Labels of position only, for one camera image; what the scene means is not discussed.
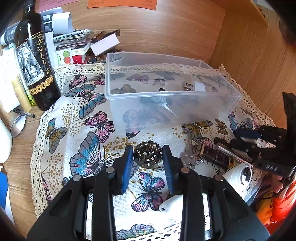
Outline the person's right hand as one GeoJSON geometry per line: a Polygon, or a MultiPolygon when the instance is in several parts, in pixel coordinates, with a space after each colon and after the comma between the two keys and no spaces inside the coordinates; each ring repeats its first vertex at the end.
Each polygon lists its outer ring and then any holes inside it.
{"type": "Polygon", "coordinates": [[[271,175],[271,188],[274,193],[280,193],[282,190],[285,190],[284,185],[281,183],[282,176],[276,174],[271,175]]]}

